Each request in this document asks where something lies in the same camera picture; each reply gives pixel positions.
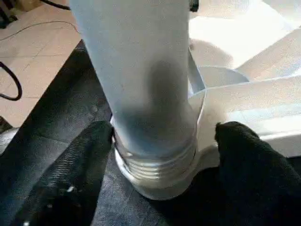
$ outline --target tiled floor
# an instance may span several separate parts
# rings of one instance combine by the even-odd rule
[[[65,4],[66,0],[56,2]],[[22,13],[18,18],[0,30],[0,39],[41,22],[75,24],[70,11],[48,5]],[[80,35],[66,23],[38,25],[0,41],[0,61],[17,75],[23,88],[19,101],[0,98],[0,116],[12,126],[20,127],[79,41]],[[0,93],[15,96],[16,92],[12,79],[0,69]]]

